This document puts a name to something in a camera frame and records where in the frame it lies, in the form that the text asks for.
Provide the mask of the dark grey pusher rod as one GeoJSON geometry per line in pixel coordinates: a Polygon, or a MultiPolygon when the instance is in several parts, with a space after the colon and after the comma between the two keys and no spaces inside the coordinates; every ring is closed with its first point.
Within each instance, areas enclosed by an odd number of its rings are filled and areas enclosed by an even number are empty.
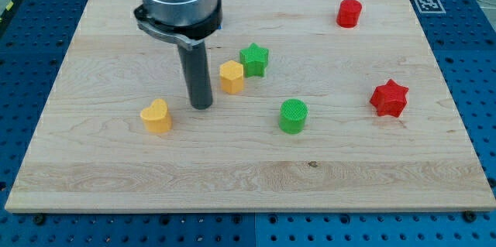
{"type": "Polygon", "coordinates": [[[178,52],[191,106],[198,110],[209,108],[213,97],[205,43],[191,50],[178,46],[178,52]]]}

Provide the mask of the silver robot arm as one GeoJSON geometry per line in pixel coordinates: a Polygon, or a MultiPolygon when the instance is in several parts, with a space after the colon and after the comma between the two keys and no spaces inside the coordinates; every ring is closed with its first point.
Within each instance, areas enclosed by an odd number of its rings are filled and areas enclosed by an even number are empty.
{"type": "Polygon", "coordinates": [[[139,29],[177,46],[191,106],[212,105],[205,38],[222,24],[222,0],[142,0],[134,10],[139,29]]]}

